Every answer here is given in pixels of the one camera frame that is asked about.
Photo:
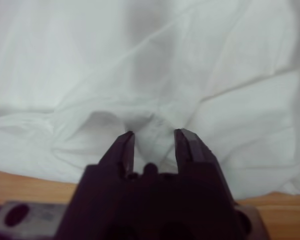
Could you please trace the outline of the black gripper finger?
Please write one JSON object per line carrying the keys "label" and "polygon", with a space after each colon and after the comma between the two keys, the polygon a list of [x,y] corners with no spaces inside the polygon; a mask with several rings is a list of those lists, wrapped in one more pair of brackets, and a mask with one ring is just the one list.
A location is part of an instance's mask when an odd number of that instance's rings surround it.
{"label": "black gripper finger", "polygon": [[128,131],[117,137],[98,164],[116,167],[119,176],[126,178],[134,172],[134,153],[135,134]]}
{"label": "black gripper finger", "polygon": [[220,172],[216,156],[196,133],[185,128],[175,129],[174,146],[178,173],[189,164],[211,165]]}

